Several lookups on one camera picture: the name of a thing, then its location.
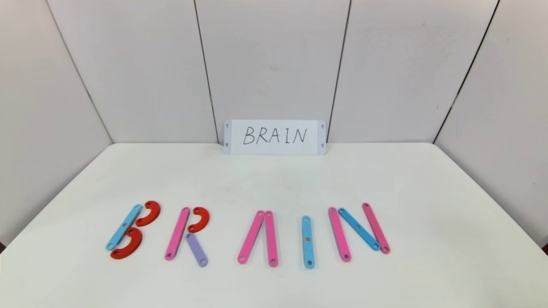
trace red hook-shaped piece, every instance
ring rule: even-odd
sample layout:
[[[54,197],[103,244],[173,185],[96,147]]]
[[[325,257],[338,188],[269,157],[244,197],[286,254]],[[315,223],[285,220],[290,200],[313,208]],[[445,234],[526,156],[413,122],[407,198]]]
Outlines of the red hook-shaped piece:
[[[189,232],[196,233],[207,226],[207,223],[209,222],[209,212],[201,207],[194,208],[192,212],[194,213],[194,215],[200,215],[202,217],[202,219],[200,219],[197,224],[189,226]]]
[[[139,218],[135,222],[135,225],[137,227],[143,227],[148,225],[149,223],[153,222],[158,217],[158,215],[160,215],[160,205],[156,201],[147,201],[145,203],[145,208],[150,209],[150,213],[143,218]]]
[[[141,245],[142,233],[141,231],[139,231],[139,229],[133,227],[129,228],[125,234],[127,234],[132,240],[124,248],[114,249],[110,253],[110,257],[112,257],[113,259],[123,259],[131,255],[135,250],[137,250],[137,247]]]

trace pink straight piece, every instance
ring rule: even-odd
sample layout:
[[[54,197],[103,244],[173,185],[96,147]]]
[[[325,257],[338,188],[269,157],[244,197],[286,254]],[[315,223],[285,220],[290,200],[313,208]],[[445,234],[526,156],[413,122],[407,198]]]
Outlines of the pink straight piece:
[[[269,255],[269,265],[276,267],[278,265],[278,248],[276,247],[276,230],[274,229],[274,214],[266,211],[266,250]]]
[[[258,211],[255,215],[255,219],[253,219],[251,228],[249,228],[249,232],[247,233],[246,240],[243,242],[242,249],[238,254],[238,263],[245,264],[247,262],[249,254],[255,244],[255,240],[257,239],[257,235],[259,234],[259,230],[261,230],[262,220],[265,217],[264,215],[265,212],[262,210]]]
[[[373,234],[375,234],[375,238],[380,244],[380,251],[384,254],[390,253],[390,246],[388,246],[388,241],[384,237],[383,230],[380,228],[379,222],[377,221],[375,214],[373,213],[373,209],[371,208],[369,203],[362,204],[362,208],[363,211],[366,213],[366,217],[369,221],[371,229],[373,230]]]
[[[179,215],[179,220],[177,220],[177,224],[173,230],[172,238],[169,241],[168,250],[165,252],[165,259],[168,261],[173,260],[177,254],[179,244],[181,243],[182,234],[185,232],[186,221],[189,219],[189,214],[189,207],[182,208],[181,214]]]
[[[339,212],[336,208],[330,207],[327,211],[329,213],[329,219],[331,220],[331,227],[333,227],[333,234],[335,234],[335,241],[337,242],[337,248],[339,248],[339,254],[344,262],[350,262],[352,255],[346,243],[346,237],[344,236],[343,226],[341,226],[341,220],[339,218]]]

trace plastic letter piece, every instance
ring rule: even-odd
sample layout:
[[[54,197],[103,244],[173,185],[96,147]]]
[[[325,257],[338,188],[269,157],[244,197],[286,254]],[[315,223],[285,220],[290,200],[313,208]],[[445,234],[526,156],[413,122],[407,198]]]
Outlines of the plastic letter piece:
[[[274,229],[274,214],[265,212],[266,252],[269,256],[269,265],[278,266],[278,248],[276,247],[276,230]]]
[[[200,267],[206,266],[207,257],[206,257],[206,254],[204,254],[202,247],[198,243],[198,240],[196,239],[196,235],[194,235],[194,233],[187,234],[186,241],[189,243],[190,250],[192,250],[192,253],[194,254],[194,258],[196,258],[196,261],[198,261],[198,265]]]
[[[373,213],[373,209],[371,208],[369,203],[362,204],[362,208],[366,214],[367,220],[369,221],[369,225],[373,230],[373,234],[380,244],[380,251],[384,254],[389,254],[390,246],[388,245],[388,241],[384,237],[383,230],[380,228],[379,222],[377,221],[375,214]]]
[[[352,226],[352,228],[358,233],[359,236],[362,237],[362,239],[371,247],[372,250],[379,250],[380,244],[376,241],[376,239],[369,234],[357,221],[348,213],[344,208],[339,208],[339,214],[341,214],[342,218],[346,220],[346,222]]]
[[[194,208],[192,212],[194,215],[200,215],[202,217],[197,224],[189,226],[189,232],[196,233],[207,226],[207,223],[209,222],[209,212],[201,207]]]
[[[138,218],[135,221],[137,227],[143,227],[153,222],[158,215],[160,215],[160,205],[156,201],[147,201],[145,203],[145,208],[150,209],[150,213],[142,218]]]
[[[179,244],[181,243],[182,234],[185,232],[186,221],[189,219],[190,208],[183,207],[181,214],[179,215],[179,220],[173,229],[172,238],[169,241],[168,250],[165,252],[165,259],[170,261],[173,260],[179,249]]]
[[[110,238],[110,241],[106,245],[106,250],[113,250],[120,244],[120,241],[124,238],[125,232],[131,228],[133,222],[139,216],[139,213],[141,212],[142,204],[137,204],[132,208],[132,210],[129,212],[129,214],[126,216],[120,227],[118,227],[118,230],[114,233],[114,235]]]
[[[249,254],[251,253],[253,245],[255,244],[255,240],[257,239],[257,235],[259,234],[259,230],[261,230],[261,225],[264,217],[265,212],[263,212],[262,210],[258,211],[255,215],[255,219],[253,219],[251,227],[249,228],[249,232],[247,233],[246,240],[243,242],[242,249],[238,254],[238,263],[245,264],[247,262]]]
[[[314,243],[312,240],[312,220],[308,216],[302,217],[302,255],[307,269],[313,269],[316,261],[314,259]]]
[[[124,248],[120,249],[114,249],[110,253],[110,257],[113,259],[123,259],[129,255],[131,255],[135,250],[137,250],[137,247],[141,245],[142,241],[142,233],[137,228],[129,228],[127,231],[127,235],[132,239],[131,242]]]
[[[331,220],[331,227],[333,227],[333,234],[335,235],[335,242],[337,243],[341,259],[344,262],[350,262],[350,260],[352,260],[352,255],[350,254],[348,243],[346,243],[346,237],[344,235],[343,226],[341,226],[339,213],[337,212],[337,209],[333,207],[329,208],[327,212],[329,213],[329,220]]]

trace tabletop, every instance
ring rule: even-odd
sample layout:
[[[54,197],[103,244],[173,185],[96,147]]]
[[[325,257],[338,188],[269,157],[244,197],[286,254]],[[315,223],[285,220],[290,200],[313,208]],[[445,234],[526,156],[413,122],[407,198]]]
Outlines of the tabletop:
[[[132,206],[148,200],[161,212],[139,227],[140,247],[111,258],[106,243]],[[344,207],[371,231],[363,202],[391,251],[373,251],[341,219],[352,253],[346,263],[327,210]],[[183,207],[210,213],[196,233],[206,267],[185,240],[173,260],[164,258]],[[264,227],[248,262],[237,262],[258,210],[273,212],[277,267],[268,265]],[[303,263],[303,215],[312,221],[314,269]],[[324,156],[115,144],[0,261],[3,307],[548,307],[548,257],[431,144],[329,144]]]

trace white wall panel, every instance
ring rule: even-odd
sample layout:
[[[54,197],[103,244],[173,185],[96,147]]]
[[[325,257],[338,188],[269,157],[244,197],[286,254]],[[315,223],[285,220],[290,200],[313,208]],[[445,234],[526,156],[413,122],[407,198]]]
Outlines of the white wall panel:
[[[110,143],[46,2],[0,1],[0,241]]]
[[[349,1],[196,0],[215,119],[329,123]]]
[[[548,2],[501,1],[436,145],[548,242]]]
[[[330,142],[433,142],[496,0],[352,1]]]
[[[193,1],[49,0],[114,142],[216,142]]]

